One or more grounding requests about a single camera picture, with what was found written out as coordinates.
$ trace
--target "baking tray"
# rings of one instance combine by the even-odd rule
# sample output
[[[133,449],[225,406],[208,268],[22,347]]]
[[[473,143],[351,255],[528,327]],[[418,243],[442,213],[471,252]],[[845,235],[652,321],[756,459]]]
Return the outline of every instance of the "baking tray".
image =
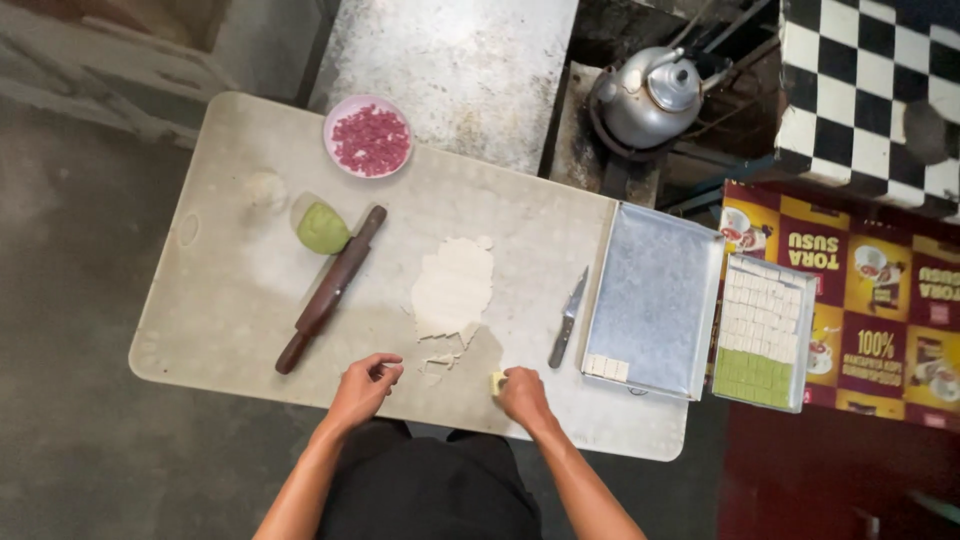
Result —
[[[618,203],[581,364],[584,375],[629,386],[633,393],[699,401],[725,243],[718,231]],[[594,357],[626,362],[626,378],[588,373]]]
[[[711,378],[710,382],[710,392],[717,397],[724,398],[727,400],[734,400],[736,402],[741,402],[750,405],[762,406],[766,408],[772,408],[774,410],[780,410],[784,412],[799,413],[804,407],[804,387],[806,386],[806,363],[809,358],[809,343],[810,335],[812,334],[813,327],[813,305],[816,301],[817,296],[817,278],[805,272],[799,270],[793,270],[791,268],[786,268],[785,266],[780,266],[774,264],[773,262],[767,262],[766,260],[760,260],[757,258],[746,257],[739,254],[730,254],[727,260],[728,273],[730,271],[730,260],[733,258],[738,258],[741,261],[741,264],[752,264],[759,266],[764,269],[772,269],[780,272],[781,274],[789,274],[791,276],[799,277],[804,280],[803,289],[803,300],[801,302],[800,317],[798,318],[798,343],[797,343],[797,361],[793,364],[793,373],[790,377],[790,393],[787,398],[789,407],[777,407],[771,405],[764,405],[754,401],[742,400],[735,398],[727,394],[717,394],[713,390],[713,385],[716,384],[716,377]],[[727,297],[727,287],[730,287],[730,280],[724,281],[724,297]],[[727,302],[723,302],[720,305],[720,316],[723,316],[723,309],[726,307]],[[713,355],[714,366],[716,365],[716,356],[720,352],[719,344],[716,347],[716,352]]]

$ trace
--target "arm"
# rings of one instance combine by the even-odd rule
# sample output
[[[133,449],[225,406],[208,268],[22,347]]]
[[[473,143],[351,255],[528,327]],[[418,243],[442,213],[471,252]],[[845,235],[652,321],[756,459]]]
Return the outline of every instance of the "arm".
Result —
[[[353,362],[340,379],[330,410],[310,437],[293,472],[263,518],[254,540],[307,540],[317,534],[337,457],[348,433],[370,420],[403,373],[397,355],[377,353]]]
[[[537,372],[515,367],[504,374],[507,382],[500,391],[500,403],[540,448],[577,538],[646,540],[643,531],[561,429],[550,412]]]

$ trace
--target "aluminum kettle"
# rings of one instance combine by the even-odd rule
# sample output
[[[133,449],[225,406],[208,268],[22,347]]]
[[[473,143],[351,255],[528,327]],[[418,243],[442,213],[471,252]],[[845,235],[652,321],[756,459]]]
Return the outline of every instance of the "aluminum kettle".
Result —
[[[650,47],[636,53],[599,88],[607,128],[621,143],[652,148],[686,130],[704,104],[704,94],[727,74],[701,81],[683,47]]]

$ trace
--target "checkered tile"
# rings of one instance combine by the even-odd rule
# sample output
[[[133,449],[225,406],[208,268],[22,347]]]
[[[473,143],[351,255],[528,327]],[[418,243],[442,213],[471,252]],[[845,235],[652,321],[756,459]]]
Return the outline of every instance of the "checkered tile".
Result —
[[[777,136],[783,168],[930,217],[960,223],[960,34],[873,0],[783,0]],[[906,105],[947,121],[949,158],[907,150]]]

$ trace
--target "rolling pin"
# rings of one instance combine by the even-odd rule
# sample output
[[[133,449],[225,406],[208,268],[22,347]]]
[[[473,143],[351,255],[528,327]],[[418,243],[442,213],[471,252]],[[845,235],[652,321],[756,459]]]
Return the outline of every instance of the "rolling pin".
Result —
[[[380,226],[387,219],[387,210],[381,206],[373,207],[363,222],[363,227],[357,236],[354,236],[347,242],[347,247],[337,256],[330,266],[329,272],[324,276],[324,280],[317,287],[317,292],[313,293],[313,298],[307,303],[297,320],[294,328],[297,334],[294,335],[286,349],[280,353],[280,358],[276,360],[276,370],[286,375],[297,367],[297,362],[303,356],[303,351],[310,341],[324,329],[326,321],[330,319],[333,310],[340,304],[347,285],[353,281],[364,259],[370,252],[370,242],[373,236],[379,231]]]

